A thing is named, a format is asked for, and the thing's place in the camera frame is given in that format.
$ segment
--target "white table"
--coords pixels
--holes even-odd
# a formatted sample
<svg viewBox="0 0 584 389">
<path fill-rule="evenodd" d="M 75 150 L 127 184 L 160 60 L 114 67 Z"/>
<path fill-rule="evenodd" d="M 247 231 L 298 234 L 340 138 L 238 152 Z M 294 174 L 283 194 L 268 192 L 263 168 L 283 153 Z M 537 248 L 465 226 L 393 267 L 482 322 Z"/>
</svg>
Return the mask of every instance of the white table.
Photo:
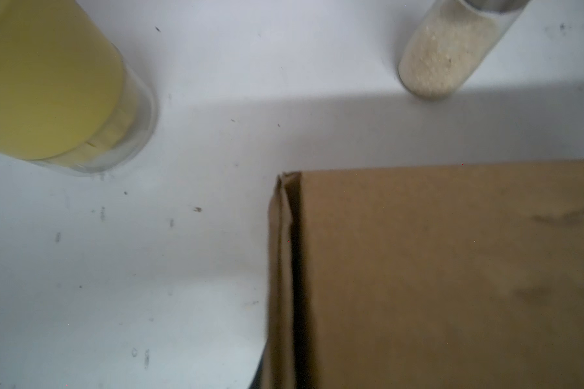
<svg viewBox="0 0 584 389">
<path fill-rule="evenodd" d="M 246 388 L 279 172 L 584 158 L 584 0 L 424 103 L 394 58 L 430 3 L 82 0 L 159 124 L 94 178 L 0 155 L 0 388 Z"/>
</svg>

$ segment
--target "metal lid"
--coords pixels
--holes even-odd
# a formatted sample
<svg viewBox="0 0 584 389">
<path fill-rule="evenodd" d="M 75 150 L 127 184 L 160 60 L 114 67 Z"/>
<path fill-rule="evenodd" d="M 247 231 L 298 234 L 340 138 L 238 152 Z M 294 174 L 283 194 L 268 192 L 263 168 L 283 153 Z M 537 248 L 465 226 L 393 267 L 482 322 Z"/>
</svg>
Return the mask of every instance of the metal lid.
<svg viewBox="0 0 584 389">
<path fill-rule="evenodd" d="M 512 12 L 522 9 L 530 0 L 465 0 L 480 11 Z"/>
</svg>

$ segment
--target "torn cardboard corner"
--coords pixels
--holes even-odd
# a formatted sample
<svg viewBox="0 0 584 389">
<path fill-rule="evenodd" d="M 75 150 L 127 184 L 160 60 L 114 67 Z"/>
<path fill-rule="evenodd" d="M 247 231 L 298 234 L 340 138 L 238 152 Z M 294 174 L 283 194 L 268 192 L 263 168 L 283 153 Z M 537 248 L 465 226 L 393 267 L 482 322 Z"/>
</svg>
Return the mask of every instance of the torn cardboard corner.
<svg viewBox="0 0 584 389">
<path fill-rule="evenodd" d="M 262 388 L 584 388 L 584 161 L 280 177 Z"/>
</svg>

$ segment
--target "cardboard edge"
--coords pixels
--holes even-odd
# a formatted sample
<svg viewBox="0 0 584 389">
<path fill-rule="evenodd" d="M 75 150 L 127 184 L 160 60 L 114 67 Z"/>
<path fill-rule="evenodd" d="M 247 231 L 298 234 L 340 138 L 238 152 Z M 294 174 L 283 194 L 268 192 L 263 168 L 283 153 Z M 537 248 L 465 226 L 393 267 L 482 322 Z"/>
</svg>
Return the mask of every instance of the cardboard edge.
<svg viewBox="0 0 584 389">
<path fill-rule="evenodd" d="M 295 221 L 290 198 L 298 201 L 300 179 L 300 172 L 280 175 L 268 206 L 270 282 L 268 339 L 263 354 L 261 376 L 263 389 L 296 387 L 292 274 L 292 229 Z"/>
</svg>

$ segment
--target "yellow liquid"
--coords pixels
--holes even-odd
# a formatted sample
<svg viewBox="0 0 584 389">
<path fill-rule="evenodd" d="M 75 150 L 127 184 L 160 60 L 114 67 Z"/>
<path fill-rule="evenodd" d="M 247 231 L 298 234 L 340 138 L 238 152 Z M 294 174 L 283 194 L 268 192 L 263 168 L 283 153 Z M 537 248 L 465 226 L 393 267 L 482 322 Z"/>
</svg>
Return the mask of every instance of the yellow liquid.
<svg viewBox="0 0 584 389">
<path fill-rule="evenodd" d="M 1 153 L 70 166 L 109 150 L 136 114 L 128 81 L 74 0 L 0 0 Z"/>
</svg>

